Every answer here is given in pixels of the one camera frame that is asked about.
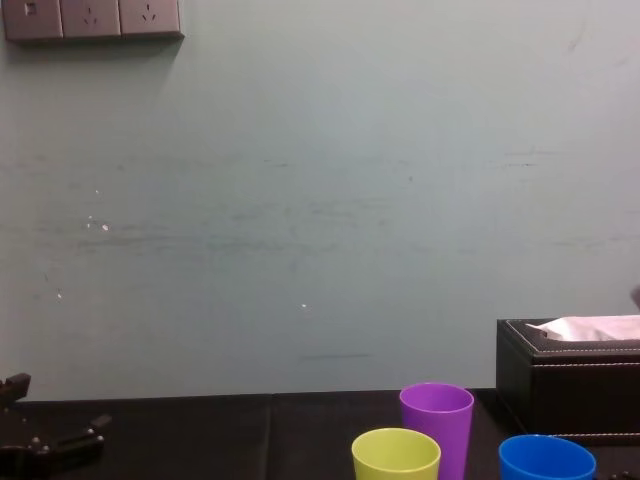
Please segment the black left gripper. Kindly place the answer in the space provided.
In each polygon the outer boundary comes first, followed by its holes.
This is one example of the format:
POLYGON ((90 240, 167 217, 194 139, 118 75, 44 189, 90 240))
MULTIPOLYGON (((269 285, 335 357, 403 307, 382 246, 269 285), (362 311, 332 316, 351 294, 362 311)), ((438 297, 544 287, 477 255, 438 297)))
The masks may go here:
MULTIPOLYGON (((1 412, 8 413, 11 407, 28 395, 31 376, 19 373, 1 381, 1 412)), ((1 447, 2 479, 48 479, 54 462, 79 462, 99 457, 104 449, 105 430, 112 417, 100 415, 86 426, 71 433, 49 435, 30 433, 27 445, 1 447)))

